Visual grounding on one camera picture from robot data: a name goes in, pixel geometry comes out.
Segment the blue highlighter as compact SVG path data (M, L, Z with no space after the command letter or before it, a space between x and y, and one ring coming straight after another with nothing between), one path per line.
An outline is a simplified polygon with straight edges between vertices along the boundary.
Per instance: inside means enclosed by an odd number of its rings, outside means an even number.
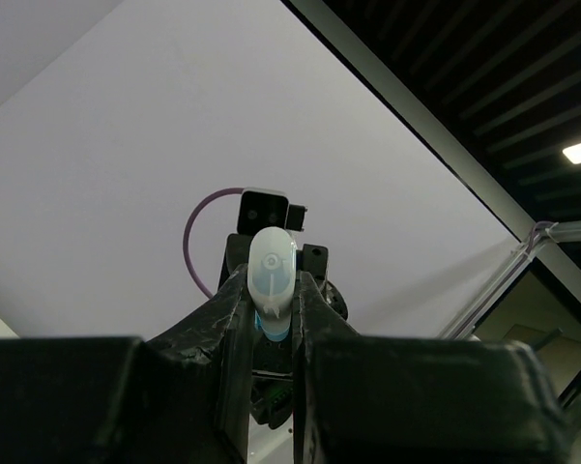
M247 290L264 336L282 341L290 331L297 245L284 229L268 227L253 237L247 261Z

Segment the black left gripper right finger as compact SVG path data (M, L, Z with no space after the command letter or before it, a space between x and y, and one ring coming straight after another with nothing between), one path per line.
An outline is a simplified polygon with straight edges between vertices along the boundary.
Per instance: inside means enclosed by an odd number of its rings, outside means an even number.
M566 463L545 367L518 341L357 333L298 275L292 314L298 463Z

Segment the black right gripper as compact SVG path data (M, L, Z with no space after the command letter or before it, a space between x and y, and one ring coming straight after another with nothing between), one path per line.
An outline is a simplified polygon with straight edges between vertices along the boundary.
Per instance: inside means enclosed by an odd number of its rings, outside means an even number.
M247 276L254 285L248 290L255 304L255 345L250 413L256 423L271 428L281 427L291 416L293 387L291 386L291 300L290 292L298 288L290 278L306 271L314 277L320 294L329 307L342 319L348 318L348 308L334 284L329 282L329 250L324 246L306 244L290 250L294 238L284 232L267 232L272 245L257 246L256 257L250 257L253 238L233 233L227 237L220 283L242 264L256 271Z

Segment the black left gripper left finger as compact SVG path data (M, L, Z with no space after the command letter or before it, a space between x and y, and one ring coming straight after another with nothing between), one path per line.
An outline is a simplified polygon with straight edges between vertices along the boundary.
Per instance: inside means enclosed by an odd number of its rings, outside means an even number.
M149 341L0 338L0 463L243 463L250 388L240 266Z

